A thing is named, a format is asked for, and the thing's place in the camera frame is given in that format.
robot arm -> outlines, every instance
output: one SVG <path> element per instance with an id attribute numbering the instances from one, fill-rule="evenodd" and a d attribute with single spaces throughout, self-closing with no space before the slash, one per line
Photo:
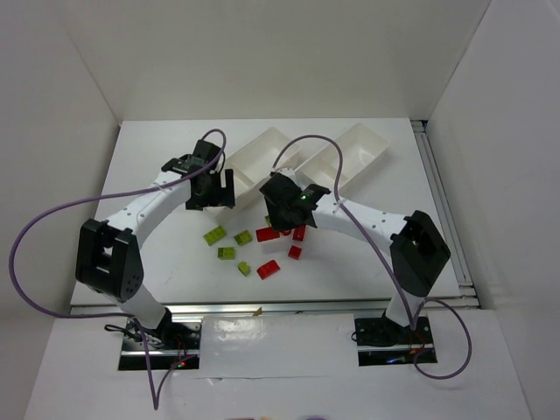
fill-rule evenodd
<path id="1" fill-rule="evenodd" d="M 264 184 L 270 223 L 276 231 L 309 225 L 365 240 L 334 194 L 320 185 L 299 187 L 291 169 L 282 169 Z M 416 313 L 438 279 L 451 253 L 430 216 L 415 211 L 411 216 L 392 214 L 340 198 L 378 247 L 391 256 L 395 277 L 412 314 Z M 389 303 L 385 316 L 401 327 L 409 319 L 400 295 Z"/>
<path id="2" fill-rule="evenodd" d="M 80 230 L 76 278 L 103 293 L 124 312 L 135 316 L 147 333 L 165 344 L 176 333 L 191 334 L 172 323 L 170 311 L 143 286 L 144 268 L 140 248 L 153 230 L 175 208 L 187 209 L 235 204 L 233 171 L 225 170 L 226 187 L 215 165 L 185 182 L 220 152 L 214 144 L 199 140 L 192 155 L 174 158 L 163 166 L 150 185 L 151 192 L 139 196 L 123 210 L 104 221 L 90 219 Z"/>

red lego brick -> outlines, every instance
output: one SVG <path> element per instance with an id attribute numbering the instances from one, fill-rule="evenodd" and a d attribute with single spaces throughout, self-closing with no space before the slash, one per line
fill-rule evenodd
<path id="1" fill-rule="evenodd" d="M 256 240 L 258 242 L 270 241 L 271 239 L 277 239 L 280 237 L 278 232 L 275 232 L 272 227 L 265 227 L 263 229 L 256 230 Z"/>
<path id="2" fill-rule="evenodd" d="M 294 236 L 293 236 L 293 240 L 294 241 L 300 241 L 303 242 L 304 241 L 304 237 L 305 237 L 305 225 L 300 226 L 300 227 L 296 227 L 294 229 Z"/>
<path id="3" fill-rule="evenodd" d="M 266 264 L 256 269 L 256 272 L 258 273 L 261 280 L 264 280 L 266 277 L 272 276 L 279 270 L 280 266 L 278 266 L 278 263 L 274 260 L 270 260 Z"/>
<path id="4" fill-rule="evenodd" d="M 298 260 L 299 256 L 301 256 L 301 248 L 292 245 L 290 251 L 288 251 L 288 257 L 293 258 L 294 260 Z"/>

green block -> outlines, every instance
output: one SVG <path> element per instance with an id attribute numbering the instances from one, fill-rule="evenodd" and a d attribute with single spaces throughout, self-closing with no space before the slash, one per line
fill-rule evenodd
<path id="1" fill-rule="evenodd" d="M 221 260 L 234 260 L 235 259 L 235 248 L 218 248 L 218 258 Z"/>
<path id="2" fill-rule="evenodd" d="M 214 245 L 220 239 L 225 238 L 227 234 L 228 233 L 226 232 L 226 229 L 224 229 L 222 226 L 218 226 L 216 229 L 211 230 L 210 232 L 205 234 L 204 239 L 208 243 L 208 245 Z"/>
<path id="3" fill-rule="evenodd" d="M 243 245 L 253 241 L 253 236 L 251 236 L 251 234 L 249 233 L 248 230 L 244 230 L 240 234 L 237 234 L 236 236 L 234 236 L 234 238 L 235 238 L 235 241 L 237 242 L 237 244 L 239 246 L 243 246 Z"/>
<path id="4" fill-rule="evenodd" d="M 248 276 L 251 272 L 251 268 L 244 261 L 241 261 L 239 264 L 237 264 L 237 268 L 245 277 Z"/>

white platform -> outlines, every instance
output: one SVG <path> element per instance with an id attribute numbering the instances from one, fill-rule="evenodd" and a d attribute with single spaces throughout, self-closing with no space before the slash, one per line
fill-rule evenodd
<path id="1" fill-rule="evenodd" d="M 103 331 L 109 320 L 57 320 L 25 420 L 301 420 L 312 415 L 328 420 L 529 420 L 494 312 L 471 310 L 461 315 L 472 334 L 472 362 L 461 376 L 449 381 L 426 379 L 411 365 L 354 366 L 346 374 L 331 370 L 319 377 L 250 380 L 195 379 L 194 371 L 183 371 L 164 385 L 157 412 L 151 407 L 146 373 L 116 370 L 121 338 Z M 448 311 L 433 311 L 430 322 L 438 364 L 425 369 L 449 373 L 465 357 L 463 332 Z M 274 360 L 290 355 L 276 346 L 275 353 L 271 348 L 262 357 Z M 242 362 L 258 365 L 259 360 Z M 154 374 L 156 382 L 163 374 Z"/>
<path id="2" fill-rule="evenodd" d="M 220 128 L 227 134 L 227 152 L 276 127 L 288 137 L 322 134 L 332 138 L 363 123 L 390 141 L 376 159 L 361 185 L 345 195 L 350 200 L 388 212 L 428 213 L 439 226 L 426 174 L 410 121 L 398 119 L 303 119 L 124 122 L 109 167 L 103 193 L 128 191 L 147 186 L 170 158 L 193 150 L 207 130 Z M 220 137 L 210 140 L 220 142 Z M 301 143 L 310 156 L 322 143 Z M 103 219 L 124 207 L 129 199 L 100 203 L 96 218 Z M 178 208 L 142 249 L 144 284 L 163 303 L 274 302 L 340 299 L 391 298 L 394 287 L 370 247 L 362 241 L 334 232 L 308 228 L 300 261 L 288 258 L 291 239 L 237 248 L 236 261 L 216 258 L 218 246 L 234 246 L 233 235 L 266 227 L 263 199 L 247 208 L 226 226 L 229 237 L 208 247 L 202 235 L 215 228 L 205 214 Z M 281 270 L 262 281 L 256 268 L 276 259 Z M 246 261 L 253 269 L 243 277 L 236 268 Z M 437 280 L 432 296 L 459 295 L 457 278 L 450 263 Z M 109 301 L 78 283 L 73 305 L 106 305 Z"/>

purple cable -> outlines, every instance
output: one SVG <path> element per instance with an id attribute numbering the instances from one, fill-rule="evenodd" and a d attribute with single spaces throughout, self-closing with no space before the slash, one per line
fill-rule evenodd
<path id="1" fill-rule="evenodd" d="M 165 188 L 170 187 L 170 186 L 175 186 L 176 184 L 180 184 L 181 182 L 186 182 L 187 180 L 192 179 L 192 178 L 196 177 L 197 175 L 200 175 L 202 172 L 207 171 L 208 168 L 210 168 L 212 165 L 214 165 L 218 162 L 218 160 L 220 159 L 220 156 L 224 153 L 224 150 L 226 149 L 226 142 L 227 142 L 226 134 L 221 129 L 211 129 L 204 136 L 202 136 L 201 140 L 206 139 L 208 136 L 210 136 L 213 133 L 219 133 L 222 137 L 222 140 L 223 140 L 222 144 L 221 144 L 221 149 L 218 152 L 218 154 L 210 162 L 208 162 L 205 166 L 198 169 L 197 171 L 195 171 L 193 173 L 190 173 L 189 175 L 186 175 L 185 177 L 183 177 L 181 179 L 178 179 L 176 181 L 172 181 L 168 184 L 165 184 Z M 29 223 L 27 223 L 24 226 L 24 228 L 21 230 L 21 232 L 19 232 L 19 234 L 17 234 L 16 239 L 11 246 L 10 257 L 8 259 L 8 271 L 10 272 L 10 279 L 11 279 L 11 283 L 14 286 L 14 289 L 16 289 L 17 294 L 29 306 L 31 306 L 36 311 L 39 311 L 41 313 L 44 313 L 45 315 L 49 315 L 51 317 L 60 318 L 60 319 L 96 319 L 96 318 L 108 318 L 108 317 L 126 317 L 126 318 L 130 318 L 130 319 L 132 319 L 132 321 L 134 321 L 134 323 L 136 324 L 136 326 L 138 328 L 138 331 L 140 332 L 140 335 L 142 336 L 143 350 L 144 350 L 145 356 L 146 356 L 146 371 L 148 372 L 148 382 L 150 383 L 151 399 L 152 399 L 152 402 L 153 402 L 153 405 L 154 405 L 154 410 L 157 410 L 158 407 L 159 407 L 159 392 L 160 392 L 160 390 L 161 390 L 161 388 L 164 384 L 165 379 L 169 376 L 169 374 L 172 372 L 172 370 L 177 367 L 179 362 L 187 360 L 192 356 L 189 356 L 189 357 L 185 358 L 184 360 L 180 360 L 178 363 L 176 363 L 174 365 L 171 365 L 170 369 L 167 371 L 167 373 L 164 375 L 163 379 L 159 383 L 159 388 L 157 389 L 157 393 L 156 393 L 156 389 L 155 389 L 155 386 L 154 386 L 154 380 L 153 380 L 153 377 L 152 377 L 152 374 L 151 374 L 150 349 L 148 348 L 148 341 L 146 340 L 146 334 L 144 332 L 144 328 L 142 327 L 142 325 L 140 324 L 138 319 L 134 318 L 133 315 L 130 315 L 128 313 L 122 313 L 122 312 L 98 313 L 98 314 L 94 314 L 94 315 L 85 315 L 85 314 L 80 314 L 80 315 L 74 314 L 73 315 L 73 314 L 70 314 L 70 313 L 62 313 L 62 312 L 56 312 L 56 311 L 51 311 L 49 309 L 46 309 L 43 306 L 41 306 L 40 304 L 35 303 L 30 297 L 27 296 L 27 294 L 21 288 L 21 285 L 19 284 L 18 278 L 16 276 L 15 261 L 16 261 L 16 253 L 18 252 L 19 245 L 20 245 L 21 241 L 24 239 L 24 236 L 27 234 L 27 232 L 29 232 L 29 230 L 35 224 L 37 224 L 39 221 L 43 220 L 46 216 L 48 216 L 50 214 L 56 213 L 60 210 L 65 210 L 65 209 L 70 208 L 70 207 L 79 206 L 80 204 L 90 203 L 90 202 L 93 202 L 93 201 L 117 199 L 117 198 L 121 198 L 121 197 L 130 197 L 130 196 L 133 196 L 133 195 L 154 193 L 155 191 L 159 191 L 159 190 L 160 190 L 159 186 L 154 186 L 154 187 L 151 187 L 151 188 L 144 188 L 142 190 L 135 190 L 135 191 L 130 191 L 130 192 L 116 192 L 116 193 L 113 193 L 113 194 L 100 195 L 100 196 L 97 196 L 97 197 L 87 197 L 85 199 L 77 199 L 76 201 L 71 201 L 69 203 L 61 204 L 59 206 L 53 207 L 49 210 L 46 210 L 43 213 L 41 213 L 40 215 L 33 218 Z"/>
<path id="2" fill-rule="evenodd" d="M 299 142 L 301 140 L 304 140 L 306 138 L 318 138 L 320 140 L 325 140 L 326 142 L 332 144 L 334 146 L 334 148 L 336 149 L 336 151 L 339 153 L 339 168 L 337 169 L 336 176 L 334 177 L 334 188 L 333 188 L 334 198 L 339 202 L 340 208 L 344 211 L 344 213 L 346 213 L 346 215 L 352 221 L 352 223 L 354 225 L 356 225 L 356 227 L 361 232 L 361 234 L 364 236 L 364 238 L 366 238 L 367 243 L 369 243 L 371 248 L 373 248 L 374 252 L 377 254 L 377 257 L 381 261 L 381 264 L 383 264 L 383 267 L 387 271 L 388 276 L 391 278 L 391 281 L 395 285 L 396 291 L 397 291 L 397 293 L 399 294 L 399 297 L 402 300 L 402 304 L 404 305 L 404 309 L 406 311 L 407 318 L 409 319 L 410 329 L 412 331 L 416 330 L 418 317 L 420 316 L 420 311 L 422 310 L 422 308 L 424 308 L 425 303 L 426 302 L 436 302 L 438 304 L 441 304 L 441 305 L 445 306 L 447 309 L 449 309 L 453 313 L 453 315 L 455 315 L 455 317 L 458 319 L 458 322 L 461 324 L 461 326 L 463 327 L 463 330 L 465 331 L 466 341 L 467 341 L 467 344 L 468 344 L 468 352 L 467 352 L 465 362 L 463 363 L 463 365 L 458 370 L 456 370 L 455 372 L 453 372 L 451 374 L 446 374 L 446 375 L 442 375 L 442 376 L 435 376 L 434 374 L 428 374 L 428 373 L 424 372 L 418 366 L 418 356 L 420 354 L 426 352 L 427 350 L 424 350 L 423 352 L 420 352 L 415 356 L 415 358 L 413 360 L 415 368 L 422 375 L 427 376 L 428 378 L 431 378 L 431 379 L 451 379 L 451 378 L 459 375 L 461 372 L 463 372 L 466 369 L 469 362 L 471 361 L 471 356 L 473 354 L 473 342 L 471 340 L 471 334 L 469 333 L 469 331 L 468 331 L 468 329 L 465 325 L 465 322 L 460 317 L 460 315 L 457 313 L 457 311 L 455 311 L 453 308 L 451 308 L 447 303 L 445 303 L 445 302 L 443 302 L 439 299 L 435 299 L 434 297 L 427 297 L 423 301 L 423 303 L 420 305 L 418 310 L 416 311 L 416 314 L 412 315 L 412 311 L 410 310 L 409 302 L 406 300 L 406 297 L 404 296 L 404 290 L 401 287 L 401 285 L 399 284 L 398 280 L 396 279 L 395 273 L 391 269 L 391 266 L 389 265 L 387 259 L 385 258 L 385 255 L 383 255 L 382 251 L 379 249 L 379 247 L 377 246 L 375 241 L 369 235 L 368 231 L 360 224 L 358 219 L 356 219 L 356 217 L 352 214 L 352 212 L 350 210 L 348 210 L 348 208 L 344 205 L 344 202 L 340 201 L 339 182 L 340 182 L 340 175 L 342 174 L 342 164 L 344 162 L 344 158 L 342 156 L 342 149 L 340 148 L 340 146 L 338 146 L 337 143 L 334 140 L 332 140 L 331 138 L 326 137 L 326 136 L 321 136 L 319 134 L 306 134 L 306 135 L 300 136 L 298 138 L 293 139 L 291 142 L 286 144 L 282 150 L 280 150 L 280 153 L 278 153 L 278 156 L 276 157 L 276 160 L 274 161 L 274 164 L 272 164 L 272 171 L 276 170 L 278 162 L 280 161 L 280 158 L 288 150 L 288 148 L 290 146 L 292 146 L 294 143 Z"/>

